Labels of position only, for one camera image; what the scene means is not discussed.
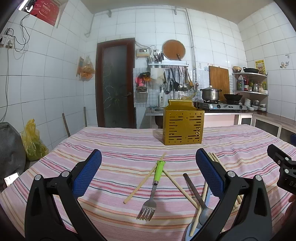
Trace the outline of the person right hand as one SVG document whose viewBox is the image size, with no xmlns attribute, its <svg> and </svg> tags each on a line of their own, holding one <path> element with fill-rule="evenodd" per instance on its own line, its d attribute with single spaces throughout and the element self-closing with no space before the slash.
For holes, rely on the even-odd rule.
<svg viewBox="0 0 296 241">
<path fill-rule="evenodd" d="M 296 200 L 296 196 L 295 195 L 292 195 L 289 198 L 289 200 L 288 200 L 288 202 L 289 202 L 290 205 L 289 205 L 289 207 L 287 208 L 287 210 L 285 212 L 285 219 L 286 220 L 289 219 L 289 217 L 291 216 L 291 214 L 292 214 L 292 212 L 294 210 L 293 204 L 295 203 L 295 200 Z"/>
</svg>

